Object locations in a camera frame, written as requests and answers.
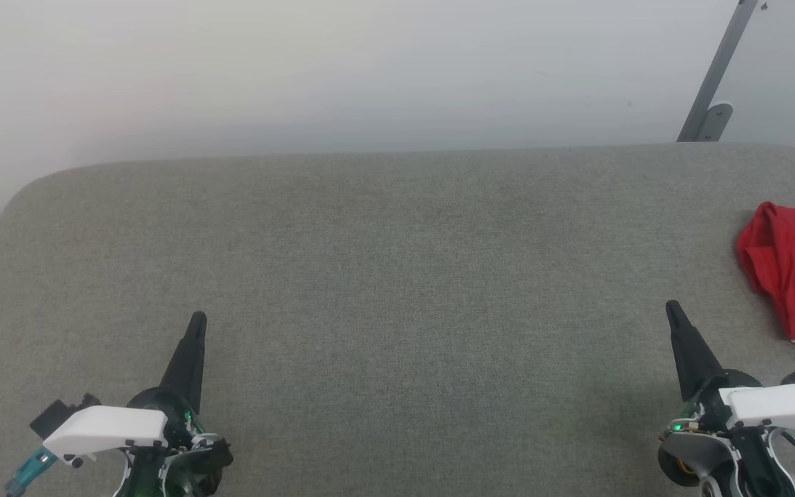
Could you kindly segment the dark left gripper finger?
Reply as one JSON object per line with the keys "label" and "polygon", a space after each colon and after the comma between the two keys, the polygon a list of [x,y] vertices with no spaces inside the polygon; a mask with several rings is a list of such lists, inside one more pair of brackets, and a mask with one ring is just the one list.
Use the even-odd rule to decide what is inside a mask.
{"label": "dark left gripper finger", "polygon": [[195,414],[201,412],[207,321],[205,312],[193,312],[159,383],[186,400]]}

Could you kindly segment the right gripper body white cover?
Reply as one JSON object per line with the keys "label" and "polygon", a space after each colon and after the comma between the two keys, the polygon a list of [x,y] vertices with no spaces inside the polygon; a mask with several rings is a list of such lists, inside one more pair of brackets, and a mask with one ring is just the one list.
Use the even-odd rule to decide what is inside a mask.
{"label": "right gripper body white cover", "polygon": [[700,496],[795,496],[795,473],[775,449],[777,440],[795,447],[795,374],[764,387],[726,370],[685,404],[659,437],[669,481]]}

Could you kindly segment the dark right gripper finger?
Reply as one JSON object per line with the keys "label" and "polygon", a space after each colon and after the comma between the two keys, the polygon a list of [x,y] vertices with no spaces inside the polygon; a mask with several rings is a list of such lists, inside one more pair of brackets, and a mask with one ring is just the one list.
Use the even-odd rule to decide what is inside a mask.
{"label": "dark right gripper finger", "polygon": [[725,369],[678,301],[666,302],[665,312],[671,327],[671,347],[681,399],[691,402],[711,382],[724,378]]}

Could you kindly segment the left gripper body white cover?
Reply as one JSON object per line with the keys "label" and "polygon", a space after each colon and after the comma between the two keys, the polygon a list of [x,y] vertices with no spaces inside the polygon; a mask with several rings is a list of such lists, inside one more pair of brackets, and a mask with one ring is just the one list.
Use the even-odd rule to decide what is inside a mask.
{"label": "left gripper body white cover", "polygon": [[100,453],[120,453],[116,496],[214,496],[234,461],[229,442],[161,387],[137,394],[126,407],[101,405],[91,394],[78,406],[55,402],[42,424],[44,471],[55,462],[79,468]]}

